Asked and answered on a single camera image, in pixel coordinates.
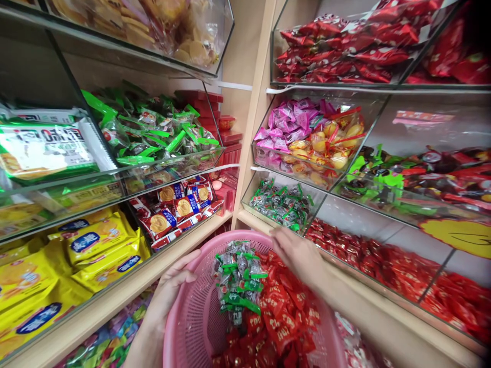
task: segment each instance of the cracker package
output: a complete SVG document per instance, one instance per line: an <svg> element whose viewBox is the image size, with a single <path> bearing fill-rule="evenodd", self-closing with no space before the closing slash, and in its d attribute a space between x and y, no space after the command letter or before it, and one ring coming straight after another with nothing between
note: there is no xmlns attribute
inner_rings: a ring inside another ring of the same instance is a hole
<svg viewBox="0 0 491 368"><path fill-rule="evenodd" d="M57 228L54 228L54 231L56 232L69 232L73 230L78 230L90 225L93 225L97 222L101 222L105 220L106 218L111 217L113 214L113 210L111 207L106 207L104 209L101 209L99 211L93 212L91 214L85 215L83 217L80 217L78 219L72 220L70 222L64 223L63 225L58 226Z"/></svg>
<svg viewBox="0 0 491 368"><path fill-rule="evenodd" d="M135 236L126 217L120 212L115 212L101 222L75 231L50 234L48 238L63 239L70 263L76 265Z"/></svg>
<svg viewBox="0 0 491 368"><path fill-rule="evenodd" d="M42 243L26 244L31 249L40 248ZM60 275L70 273L59 242L53 242L39 251L0 266L0 312L12 307L56 282Z"/></svg>
<svg viewBox="0 0 491 368"><path fill-rule="evenodd" d="M144 237L137 237L121 246L115 246L104 255L87 264L72 278L91 292L98 292L125 275L150 257Z"/></svg>
<svg viewBox="0 0 491 368"><path fill-rule="evenodd" d="M98 172L78 128L72 125L0 120L0 165L21 185Z"/></svg>
<svg viewBox="0 0 491 368"><path fill-rule="evenodd" d="M69 212L82 212L123 196L121 184L112 175L103 175L83 183L73 182L48 188L42 192L46 200Z"/></svg>
<svg viewBox="0 0 491 368"><path fill-rule="evenodd" d="M0 248L0 266L12 263L39 251L44 245L40 238L28 242L23 239L14 240Z"/></svg>
<svg viewBox="0 0 491 368"><path fill-rule="evenodd" d="M58 278L47 289L2 313L0 359L88 300L92 294L73 280Z"/></svg>

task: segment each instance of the yellow sign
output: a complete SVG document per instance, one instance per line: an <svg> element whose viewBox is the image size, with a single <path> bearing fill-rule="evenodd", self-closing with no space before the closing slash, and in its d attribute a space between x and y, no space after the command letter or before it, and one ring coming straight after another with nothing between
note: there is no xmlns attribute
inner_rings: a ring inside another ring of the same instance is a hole
<svg viewBox="0 0 491 368"><path fill-rule="evenodd" d="M458 250L491 259L491 226L460 220L426 220L419 228Z"/></svg>

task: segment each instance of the pink mesh basket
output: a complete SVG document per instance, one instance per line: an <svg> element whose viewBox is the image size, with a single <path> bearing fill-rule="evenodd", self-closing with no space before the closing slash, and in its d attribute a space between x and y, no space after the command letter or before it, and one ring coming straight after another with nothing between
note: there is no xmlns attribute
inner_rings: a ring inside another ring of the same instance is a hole
<svg viewBox="0 0 491 368"><path fill-rule="evenodd" d="M248 240L260 253L272 249L270 237L252 230L230 231L207 242L200 257L188 265L198 279L181 286L165 327L164 368L211 367L211 357L227 348L227 313L219 312L216 281L212 266L217 253L223 253L233 240ZM317 350L309 354L310 366L346 367L344 350L336 330L334 314L323 301L315 301L321 324L313 335Z"/></svg>

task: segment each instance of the hand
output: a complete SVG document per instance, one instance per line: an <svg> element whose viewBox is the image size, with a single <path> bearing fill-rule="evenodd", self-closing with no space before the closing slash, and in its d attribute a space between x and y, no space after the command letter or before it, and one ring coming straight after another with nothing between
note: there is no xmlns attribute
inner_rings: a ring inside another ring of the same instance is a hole
<svg viewBox="0 0 491 368"><path fill-rule="evenodd" d="M273 249L295 275L313 291L329 277L317 247L286 228L271 231Z"/></svg>
<svg viewBox="0 0 491 368"><path fill-rule="evenodd" d="M152 301L148 306L145 319L157 324L161 324L165 320L177 298L181 284L196 281L197 276L190 270L183 270L183 268L189 262L198 258L200 254L201 250L197 249L176 261L165 271L160 277Z"/></svg>

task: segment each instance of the person's right hand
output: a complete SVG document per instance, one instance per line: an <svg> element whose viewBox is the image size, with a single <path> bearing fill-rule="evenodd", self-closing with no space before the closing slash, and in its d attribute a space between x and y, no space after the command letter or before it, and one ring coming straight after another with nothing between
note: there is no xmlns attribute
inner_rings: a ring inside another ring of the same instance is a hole
<svg viewBox="0 0 491 368"><path fill-rule="evenodd" d="M304 284L316 291L327 282L329 275L314 243L286 228L273 230L271 237L274 251Z"/></svg>

